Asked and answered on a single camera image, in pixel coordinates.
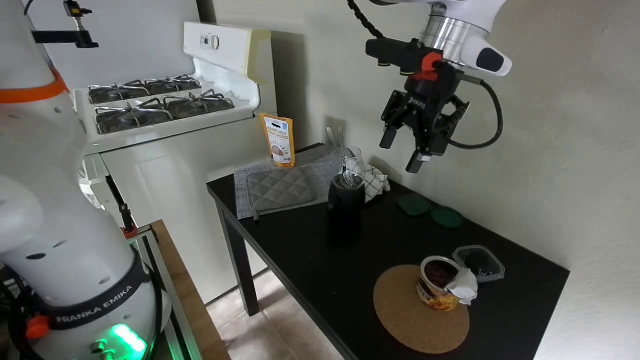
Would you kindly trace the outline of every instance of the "green coaster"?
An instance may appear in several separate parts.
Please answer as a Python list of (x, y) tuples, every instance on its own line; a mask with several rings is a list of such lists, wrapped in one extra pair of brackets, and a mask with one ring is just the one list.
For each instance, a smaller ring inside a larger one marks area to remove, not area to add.
[(398, 197), (396, 204), (410, 217), (418, 217), (433, 209), (430, 201), (416, 193), (409, 193)]
[(447, 229), (457, 229), (462, 226), (465, 218), (452, 208), (442, 206), (431, 211), (433, 221)]

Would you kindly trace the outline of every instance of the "snack bag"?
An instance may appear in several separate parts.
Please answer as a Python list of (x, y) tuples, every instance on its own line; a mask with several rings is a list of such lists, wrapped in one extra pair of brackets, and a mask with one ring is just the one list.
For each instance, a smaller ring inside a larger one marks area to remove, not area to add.
[(279, 167), (296, 166), (293, 146), (293, 120), (260, 114), (273, 161)]

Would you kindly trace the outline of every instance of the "green light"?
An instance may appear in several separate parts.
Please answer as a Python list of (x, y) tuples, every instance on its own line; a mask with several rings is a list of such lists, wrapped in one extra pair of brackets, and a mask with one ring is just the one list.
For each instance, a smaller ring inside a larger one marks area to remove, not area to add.
[(147, 343), (142, 340), (130, 327), (124, 324), (114, 325), (111, 328), (113, 334), (120, 339), (137, 354), (132, 354), (129, 359), (140, 359), (147, 349)]

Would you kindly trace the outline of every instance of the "glass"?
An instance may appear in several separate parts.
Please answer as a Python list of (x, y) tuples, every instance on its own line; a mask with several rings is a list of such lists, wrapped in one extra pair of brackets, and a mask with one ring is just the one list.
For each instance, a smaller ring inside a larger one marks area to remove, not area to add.
[(355, 190), (364, 185), (364, 165), (362, 151), (357, 147), (345, 146), (336, 152), (336, 170), (333, 183), (345, 190)]

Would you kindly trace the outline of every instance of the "tile floor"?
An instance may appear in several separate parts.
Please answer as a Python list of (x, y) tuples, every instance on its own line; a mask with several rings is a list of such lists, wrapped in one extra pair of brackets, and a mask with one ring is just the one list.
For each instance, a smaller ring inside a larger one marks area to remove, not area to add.
[(249, 317), (236, 290), (207, 308), (233, 360), (342, 360), (342, 356), (267, 271), (255, 279), (262, 311)]

